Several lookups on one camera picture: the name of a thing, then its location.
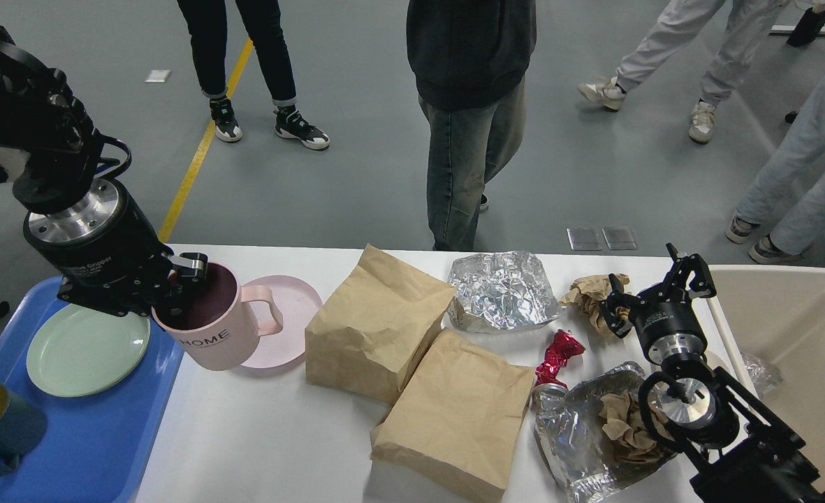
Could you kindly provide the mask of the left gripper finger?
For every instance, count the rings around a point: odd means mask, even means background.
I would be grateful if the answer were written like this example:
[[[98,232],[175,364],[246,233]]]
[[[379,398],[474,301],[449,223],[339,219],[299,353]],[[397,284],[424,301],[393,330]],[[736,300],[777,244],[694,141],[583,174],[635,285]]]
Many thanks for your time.
[[[87,307],[115,317],[125,317],[129,313],[149,317],[152,312],[151,305],[133,288],[133,284],[125,282],[84,286],[73,282],[71,278],[61,278],[57,297],[72,305]]]
[[[154,280],[154,314],[179,317],[197,302],[207,281],[208,255],[185,252],[164,257],[168,270]]]

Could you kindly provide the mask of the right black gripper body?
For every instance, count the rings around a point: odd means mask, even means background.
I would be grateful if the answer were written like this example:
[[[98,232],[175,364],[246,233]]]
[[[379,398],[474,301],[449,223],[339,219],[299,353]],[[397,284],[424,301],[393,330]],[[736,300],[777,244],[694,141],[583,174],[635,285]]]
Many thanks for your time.
[[[632,307],[630,321],[636,329],[646,359],[656,365],[672,356],[689,354],[700,358],[707,340],[692,309],[690,294],[680,287],[662,289],[653,286],[638,295],[640,303]]]

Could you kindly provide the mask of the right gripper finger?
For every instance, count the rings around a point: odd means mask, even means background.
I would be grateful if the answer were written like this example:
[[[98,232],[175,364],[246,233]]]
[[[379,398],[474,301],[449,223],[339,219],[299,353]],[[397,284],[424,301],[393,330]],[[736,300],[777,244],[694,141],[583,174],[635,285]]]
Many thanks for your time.
[[[608,280],[611,290],[606,299],[599,303],[599,309],[607,328],[623,340],[633,328],[629,316],[633,309],[640,307],[640,298],[626,293],[616,274],[608,274]]]
[[[693,300],[717,295],[710,268],[699,254],[681,256],[671,242],[666,248],[672,266],[664,280],[656,284],[656,300]]]

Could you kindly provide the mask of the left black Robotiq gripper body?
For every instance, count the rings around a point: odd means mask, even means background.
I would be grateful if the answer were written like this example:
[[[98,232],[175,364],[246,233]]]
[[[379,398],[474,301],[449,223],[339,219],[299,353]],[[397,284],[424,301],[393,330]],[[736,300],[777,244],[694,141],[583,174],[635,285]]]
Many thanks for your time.
[[[56,214],[30,213],[28,243],[65,278],[84,286],[125,282],[154,305],[154,280],[172,251],[158,240],[126,187],[96,178],[85,197]]]

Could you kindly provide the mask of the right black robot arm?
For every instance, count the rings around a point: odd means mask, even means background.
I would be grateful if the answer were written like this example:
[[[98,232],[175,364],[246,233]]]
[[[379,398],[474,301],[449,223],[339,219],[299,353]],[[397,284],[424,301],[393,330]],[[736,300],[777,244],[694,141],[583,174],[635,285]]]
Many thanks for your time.
[[[649,434],[689,458],[703,502],[825,502],[812,486],[819,471],[801,454],[804,439],[731,373],[707,365],[692,301],[715,296],[713,278],[700,255],[666,248],[672,266],[662,282],[628,294],[610,276],[600,304],[607,327],[617,337],[634,329],[645,359],[660,368],[638,391]]]

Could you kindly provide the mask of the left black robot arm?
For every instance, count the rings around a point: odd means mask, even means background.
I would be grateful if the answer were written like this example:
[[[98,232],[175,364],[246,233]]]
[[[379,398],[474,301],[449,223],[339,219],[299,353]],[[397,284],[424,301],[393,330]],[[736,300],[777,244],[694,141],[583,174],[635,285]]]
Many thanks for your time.
[[[103,156],[106,145],[125,159]],[[61,300],[122,317],[180,314],[207,279],[207,256],[176,254],[117,179],[132,156],[103,135],[66,75],[0,25],[0,149],[26,155],[13,196],[26,241],[63,274]],[[0,159],[0,182],[6,169]]]

